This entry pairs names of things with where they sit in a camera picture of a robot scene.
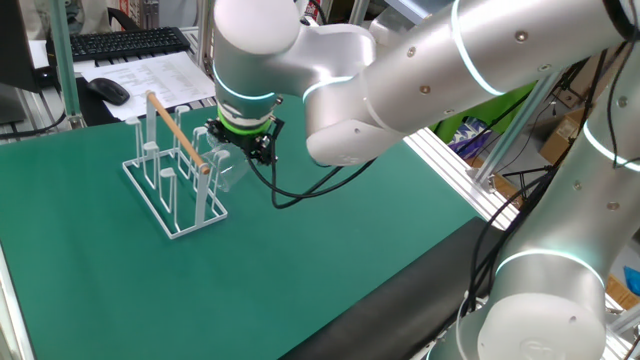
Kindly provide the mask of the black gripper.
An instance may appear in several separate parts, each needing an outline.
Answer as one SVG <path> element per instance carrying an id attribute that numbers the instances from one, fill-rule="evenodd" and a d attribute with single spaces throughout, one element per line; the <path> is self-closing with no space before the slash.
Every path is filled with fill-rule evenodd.
<path id="1" fill-rule="evenodd" d="M 277 161 L 275 144 L 284 125 L 284 121 L 267 121 L 257 129 L 245 131 L 214 119 L 208 119 L 205 123 L 210 146 L 219 146 L 224 141 L 232 143 L 249 151 L 249 158 L 261 165 L 272 165 Z"/>

